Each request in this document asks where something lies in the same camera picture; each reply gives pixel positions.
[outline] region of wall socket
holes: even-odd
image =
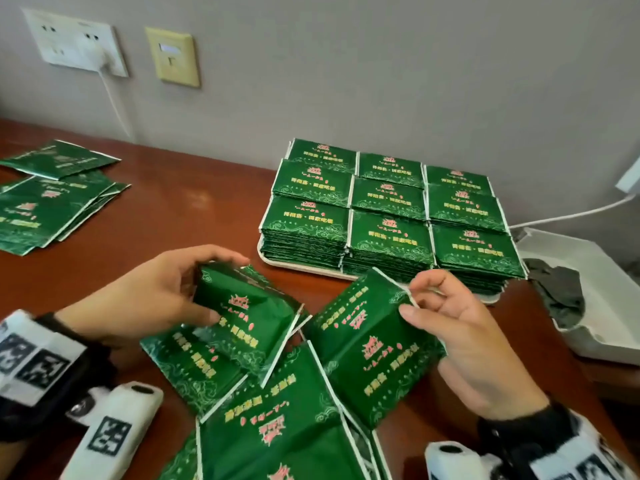
[[[129,76],[111,25],[30,8],[23,8],[22,11],[45,62],[93,70],[78,48],[80,40],[85,38],[100,44],[107,51],[112,74],[121,77]]]

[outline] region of right hand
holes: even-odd
[[[401,305],[400,314],[443,341],[447,356],[438,370],[469,410],[485,419],[509,420],[548,406],[548,397],[489,310],[453,274],[443,269],[423,271],[409,288],[420,308]]]

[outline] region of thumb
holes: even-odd
[[[462,325],[455,318],[412,305],[400,305],[399,311],[411,325],[428,331],[443,342],[454,340]]]
[[[180,320],[194,326],[211,326],[220,321],[220,315],[215,310],[185,300],[180,311]]]

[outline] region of white plastic container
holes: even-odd
[[[586,302],[584,317],[560,328],[573,352],[613,362],[640,365],[640,287],[595,242],[524,228],[516,243],[520,256],[580,272]]]

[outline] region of left hand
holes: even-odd
[[[117,346],[188,323],[208,326],[220,316],[191,301],[195,268],[211,260],[249,264],[240,253],[212,244],[164,252],[87,298],[56,313],[76,333]]]

